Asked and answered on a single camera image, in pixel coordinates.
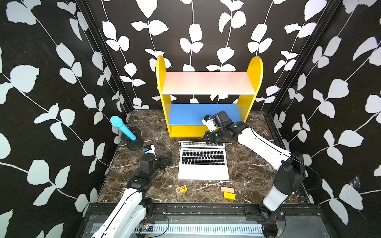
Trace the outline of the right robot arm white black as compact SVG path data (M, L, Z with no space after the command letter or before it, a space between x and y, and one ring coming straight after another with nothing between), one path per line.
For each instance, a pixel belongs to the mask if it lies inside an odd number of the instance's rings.
M264 219L270 219L272 213L306 178L304 158L300 153L291 153L276 146L242 121L234 123L225 111L205 116L202 124L208 128L203 136L207 144L235 139L265 159L276 170L273 186L259 205L259 212Z

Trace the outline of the small circuit board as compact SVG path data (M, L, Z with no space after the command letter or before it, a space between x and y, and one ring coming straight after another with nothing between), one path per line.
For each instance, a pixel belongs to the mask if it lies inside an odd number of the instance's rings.
M136 233L144 233L144 232L153 232L154 226L152 224L140 224L135 232Z

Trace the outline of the blue toy microphone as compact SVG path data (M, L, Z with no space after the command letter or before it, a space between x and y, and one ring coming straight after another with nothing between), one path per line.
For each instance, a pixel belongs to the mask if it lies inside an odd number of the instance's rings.
M135 141L137 137L134 133L124 124L123 120L118 116L112 116L110 118L112 126L117 127L123 134L125 134L130 140Z

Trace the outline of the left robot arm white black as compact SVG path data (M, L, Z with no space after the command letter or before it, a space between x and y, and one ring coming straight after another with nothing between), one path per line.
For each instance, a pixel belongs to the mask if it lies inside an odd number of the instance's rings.
M159 180L160 171L172 164L172 153L161 156L147 153L129 180L122 198L93 238L128 238L145 217L153 212L152 199L146 198L152 184Z

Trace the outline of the yellow number 6 block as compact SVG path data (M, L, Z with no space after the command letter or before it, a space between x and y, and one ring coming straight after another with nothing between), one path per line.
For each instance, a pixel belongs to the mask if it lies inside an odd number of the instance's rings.
M185 193L185 192L188 191L188 188L187 188L186 185L181 186L180 189L181 189L181 192L182 192L182 193Z

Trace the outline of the yellow flat block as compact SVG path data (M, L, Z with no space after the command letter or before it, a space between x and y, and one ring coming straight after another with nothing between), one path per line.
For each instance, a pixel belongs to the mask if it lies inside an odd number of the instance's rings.
M235 194L230 193L230 192L224 192L224 198L230 199L230 200L235 200Z

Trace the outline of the tan wooden flat block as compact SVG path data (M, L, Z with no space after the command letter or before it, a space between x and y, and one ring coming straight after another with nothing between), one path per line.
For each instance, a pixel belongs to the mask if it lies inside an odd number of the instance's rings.
M234 194L235 193L235 189L234 188L230 188L230 187L221 187L221 191L222 192L228 192L228 193L232 193Z

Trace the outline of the yellow shelf with blue board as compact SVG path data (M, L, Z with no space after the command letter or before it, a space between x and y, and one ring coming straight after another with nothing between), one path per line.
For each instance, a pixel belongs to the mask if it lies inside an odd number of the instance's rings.
M246 71L167 71L162 56L157 58L156 79L170 137L203 137L206 115L225 111L232 121L246 122L262 85L264 64L251 59ZM172 95L237 95L236 104L172 103Z

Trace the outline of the silver laptop computer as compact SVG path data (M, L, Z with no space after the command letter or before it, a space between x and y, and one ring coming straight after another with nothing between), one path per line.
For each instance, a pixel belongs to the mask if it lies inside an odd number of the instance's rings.
M179 141L180 180L229 180L226 148L231 143Z

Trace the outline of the black round microphone stand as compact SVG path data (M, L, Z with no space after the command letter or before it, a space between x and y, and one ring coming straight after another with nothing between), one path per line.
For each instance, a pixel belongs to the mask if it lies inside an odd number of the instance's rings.
M129 138L127 142L127 147L130 151L138 151L143 148L143 138L142 133L137 127L129 128L130 131L136 136L136 140L131 140Z

